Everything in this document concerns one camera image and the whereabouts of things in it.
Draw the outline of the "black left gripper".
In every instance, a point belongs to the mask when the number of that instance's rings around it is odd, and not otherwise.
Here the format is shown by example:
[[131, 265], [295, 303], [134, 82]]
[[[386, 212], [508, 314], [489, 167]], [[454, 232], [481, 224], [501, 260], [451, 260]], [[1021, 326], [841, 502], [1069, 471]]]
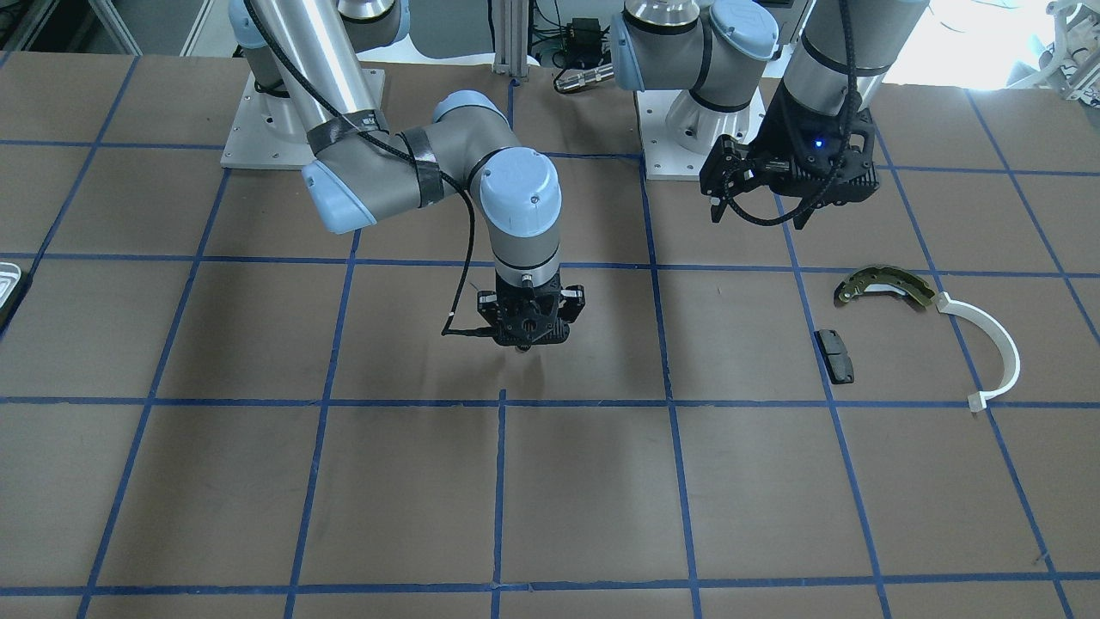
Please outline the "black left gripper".
[[[750, 144], [722, 136], [700, 168], [700, 192], [710, 197], [710, 217], [718, 224], [726, 209], [758, 226], [778, 226], [793, 220], [803, 230], [824, 206], [858, 203], [880, 188], [873, 165], [875, 122], [853, 95], [837, 117], [826, 117], [776, 95]], [[800, 199], [785, 215], [773, 219], [748, 214], [735, 198], [769, 187], [773, 194]]]

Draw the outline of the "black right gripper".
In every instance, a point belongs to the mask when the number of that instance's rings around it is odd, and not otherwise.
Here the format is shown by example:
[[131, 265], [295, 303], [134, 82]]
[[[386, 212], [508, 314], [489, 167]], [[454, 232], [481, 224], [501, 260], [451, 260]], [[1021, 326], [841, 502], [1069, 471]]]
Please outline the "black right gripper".
[[514, 286], [496, 275], [498, 289], [479, 292], [479, 314], [487, 322], [476, 336], [503, 347], [560, 344], [585, 306], [584, 286], [562, 286], [560, 275], [539, 286]]

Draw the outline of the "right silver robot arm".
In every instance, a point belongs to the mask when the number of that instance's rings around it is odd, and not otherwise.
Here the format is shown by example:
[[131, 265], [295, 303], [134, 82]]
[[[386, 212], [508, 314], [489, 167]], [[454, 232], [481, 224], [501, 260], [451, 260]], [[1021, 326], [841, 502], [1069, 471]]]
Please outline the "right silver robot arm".
[[566, 340], [585, 296], [560, 279], [553, 162], [479, 91], [448, 95], [428, 125], [398, 133], [370, 91], [358, 53], [404, 38], [405, 1], [233, 1], [230, 20], [258, 86], [297, 110], [314, 152], [302, 179], [324, 226], [345, 234], [455, 194], [484, 217], [496, 272], [479, 294], [485, 325], [465, 336], [517, 349]]

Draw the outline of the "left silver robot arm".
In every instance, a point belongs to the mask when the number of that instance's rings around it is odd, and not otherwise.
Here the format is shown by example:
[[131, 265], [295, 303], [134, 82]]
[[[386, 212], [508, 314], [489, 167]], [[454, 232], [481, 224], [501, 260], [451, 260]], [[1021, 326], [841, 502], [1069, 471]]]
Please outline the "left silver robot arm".
[[676, 90], [671, 126], [702, 153], [700, 192], [717, 223], [804, 228], [817, 209], [860, 203], [880, 187], [870, 101], [925, 1], [816, 1], [755, 137], [722, 128], [750, 109], [780, 27], [755, 1], [627, 1], [610, 58], [628, 91]]

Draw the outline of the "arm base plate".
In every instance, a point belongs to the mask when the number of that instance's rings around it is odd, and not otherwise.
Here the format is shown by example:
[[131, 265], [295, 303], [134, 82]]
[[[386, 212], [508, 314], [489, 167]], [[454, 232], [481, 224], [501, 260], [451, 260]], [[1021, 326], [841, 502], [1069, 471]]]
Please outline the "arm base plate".
[[640, 91], [635, 99], [649, 180], [697, 181], [716, 140], [727, 136], [750, 144], [765, 117], [760, 90], [734, 113], [700, 106], [686, 90]]
[[314, 150], [346, 139], [351, 131], [336, 125], [331, 136], [321, 129], [309, 139], [297, 108], [280, 81], [274, 59], [253, 70], [245, 82], [237, 115], [226, 140], [221, 165], [226, 169], [298, 172], [315, 159]]

